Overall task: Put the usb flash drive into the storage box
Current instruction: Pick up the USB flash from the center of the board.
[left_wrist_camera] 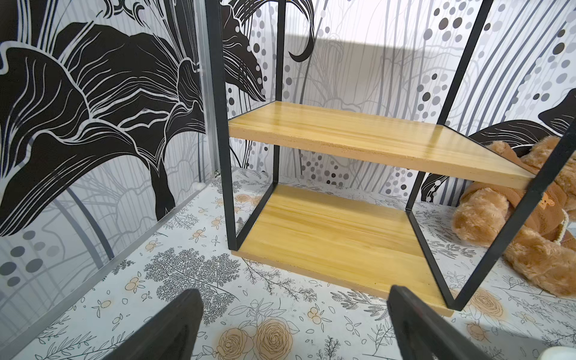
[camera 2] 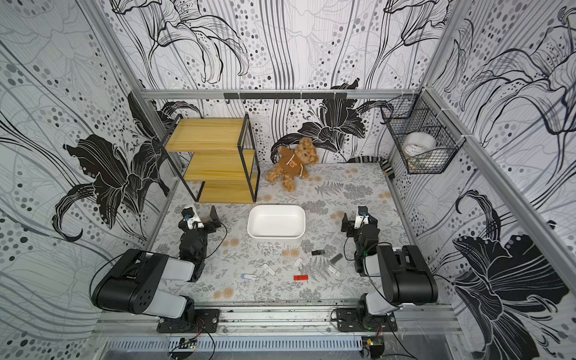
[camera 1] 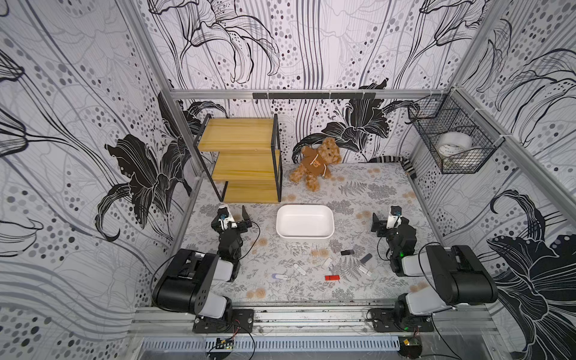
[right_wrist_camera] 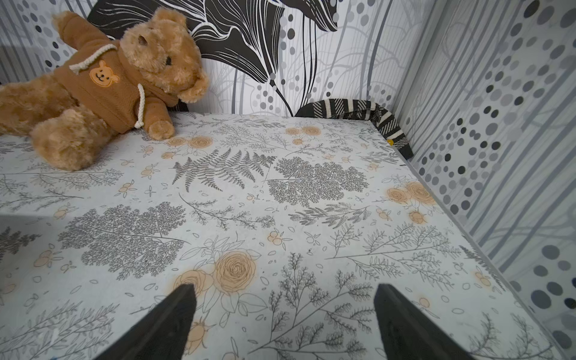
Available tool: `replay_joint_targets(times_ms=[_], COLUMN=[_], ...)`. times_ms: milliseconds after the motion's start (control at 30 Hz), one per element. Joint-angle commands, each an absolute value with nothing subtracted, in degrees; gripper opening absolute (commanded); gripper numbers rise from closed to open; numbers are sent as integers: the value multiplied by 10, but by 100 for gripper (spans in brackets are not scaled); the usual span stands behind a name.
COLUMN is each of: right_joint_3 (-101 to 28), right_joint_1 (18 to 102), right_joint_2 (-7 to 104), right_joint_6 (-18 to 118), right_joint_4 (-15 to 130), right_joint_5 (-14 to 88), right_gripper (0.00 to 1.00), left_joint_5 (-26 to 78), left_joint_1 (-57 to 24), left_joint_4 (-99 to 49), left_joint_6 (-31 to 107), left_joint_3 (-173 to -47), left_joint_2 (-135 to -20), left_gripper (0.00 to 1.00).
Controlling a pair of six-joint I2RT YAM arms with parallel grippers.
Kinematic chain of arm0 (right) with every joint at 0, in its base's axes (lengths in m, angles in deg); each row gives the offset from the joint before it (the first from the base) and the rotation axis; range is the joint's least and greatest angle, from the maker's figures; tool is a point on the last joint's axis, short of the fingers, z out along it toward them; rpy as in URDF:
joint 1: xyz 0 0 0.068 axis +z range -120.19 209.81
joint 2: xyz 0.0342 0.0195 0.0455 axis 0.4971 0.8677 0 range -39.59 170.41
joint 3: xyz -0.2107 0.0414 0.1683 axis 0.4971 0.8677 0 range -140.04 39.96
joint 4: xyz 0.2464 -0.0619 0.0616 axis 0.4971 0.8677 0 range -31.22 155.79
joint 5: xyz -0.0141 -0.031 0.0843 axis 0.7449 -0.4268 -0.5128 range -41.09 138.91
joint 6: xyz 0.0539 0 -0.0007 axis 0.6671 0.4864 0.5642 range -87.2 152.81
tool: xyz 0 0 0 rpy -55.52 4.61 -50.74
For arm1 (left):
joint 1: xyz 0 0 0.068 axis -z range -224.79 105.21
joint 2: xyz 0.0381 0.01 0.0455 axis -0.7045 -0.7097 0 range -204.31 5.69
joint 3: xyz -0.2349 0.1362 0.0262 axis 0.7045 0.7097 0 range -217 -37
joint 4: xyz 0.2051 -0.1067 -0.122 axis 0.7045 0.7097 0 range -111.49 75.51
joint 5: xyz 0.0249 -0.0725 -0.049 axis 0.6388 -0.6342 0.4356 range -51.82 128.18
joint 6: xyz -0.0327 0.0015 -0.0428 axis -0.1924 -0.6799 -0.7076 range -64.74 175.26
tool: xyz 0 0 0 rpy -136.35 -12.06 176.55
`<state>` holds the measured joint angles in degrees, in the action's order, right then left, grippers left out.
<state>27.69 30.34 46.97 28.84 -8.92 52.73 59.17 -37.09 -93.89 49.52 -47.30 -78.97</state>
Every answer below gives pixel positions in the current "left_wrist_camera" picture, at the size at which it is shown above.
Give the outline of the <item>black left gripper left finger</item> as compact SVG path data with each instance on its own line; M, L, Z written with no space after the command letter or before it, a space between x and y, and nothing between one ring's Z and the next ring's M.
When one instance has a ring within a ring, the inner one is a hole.
M190 359L202 318L200 291L187 289L106 358Z

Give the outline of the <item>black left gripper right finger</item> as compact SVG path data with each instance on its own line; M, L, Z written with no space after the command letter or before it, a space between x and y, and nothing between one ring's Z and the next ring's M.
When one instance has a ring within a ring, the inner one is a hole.
M391 287L387 306L403 359L487 359L405 286Z

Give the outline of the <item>white plastic storage box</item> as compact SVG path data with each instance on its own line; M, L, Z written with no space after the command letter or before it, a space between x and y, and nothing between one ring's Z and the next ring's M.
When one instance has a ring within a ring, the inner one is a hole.
M576 349L569 346L552 346L543 351L538 360L576 360Z

